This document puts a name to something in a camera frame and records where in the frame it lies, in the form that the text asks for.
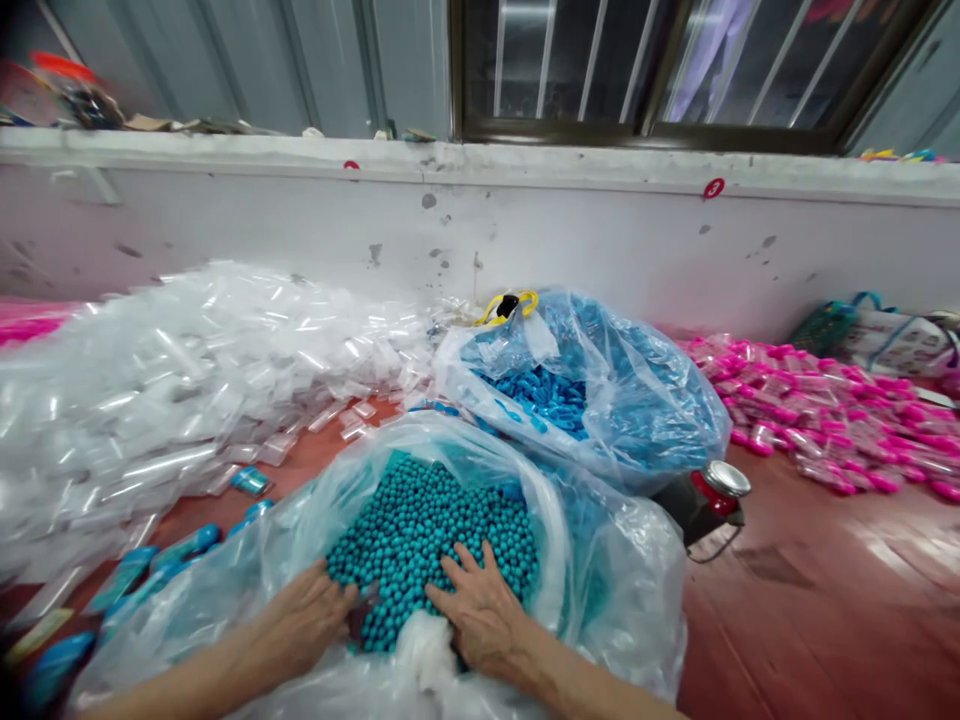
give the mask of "window frame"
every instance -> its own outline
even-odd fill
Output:
[[[794,155],[842,154],[882,88],[908,56],[914,41],[937,16],[946,0],[902,0],[890,30],[870,54],[828,123],[821,128],[790,130],[705,123],[668,123],[657,119],[683,35],[696,0],[679,0],[666,19],[668,30],[651,50],[659,57],[649,87],[637,100],[633,124],[575,120],[468,116],[464,102],[464,6],[448,0],[451,133],[455,141],[524,145],[637,147],[704,152],[756,152]]]

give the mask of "yellow bag handle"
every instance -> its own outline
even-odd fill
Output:
[[[517,299],[519,300],[517,307],[521,308],[520,312],[523,313],[524,317],[530,317],[530,313],[536,310],[537,305],[540,304],[540,296],[537,295],[537,293],[535,293],[533,290],[522,290],[517,295]],[[506,317],[499,315],[494,315],[493,318],[490,317],[490,313],[494,312],[498,307],[500,307],[500,303],[502,302],[503,295],[497,295],[493,300],[491,300],[487,305],[487,311],[483,314],[482,318],[473,324],[474,327],[478,327],[480,325],[503,325],[503,323],[509,320],[510,315],[513,313],[510,313],[510,315],[507,315]]]

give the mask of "red sticker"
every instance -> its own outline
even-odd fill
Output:
[[[343,169],[344,169],[344,170],[359,170],[359,169],[360,169],[360,166],[357,165],[353,160],[347,160],[347,161],[343,164]],[[359,181],[359,180],[351,180],[350,182],[360,182],[360,181]]]
[[[723,178],[717,178],[711,180],[707,183],[707,187],[703,190],[703,199],[704,200],[713,200],[717,195],[723,192],[723,189],[727,184],[723,181]]]

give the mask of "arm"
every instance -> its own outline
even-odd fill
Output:
[[[111,697],[80,720],[218,720],[316,665],[345,638],[357,588],[330,580],[324,562],[277,593],[249,625],[140,685]]]
[[[510,683],[560,718],[684,717],[643,688],[583,659],[527,616],[504,582],[490,543],[483,543],[484,568],[463,545],[455,549],[462,568],[453,558],[441,562],[456,593],[433,585],[426,592],[453,623],[455,642],[471,668]]]

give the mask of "window ledge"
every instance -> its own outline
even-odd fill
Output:
[[[0,164],[960,206],[960,165],[789,155],[4,128]]]

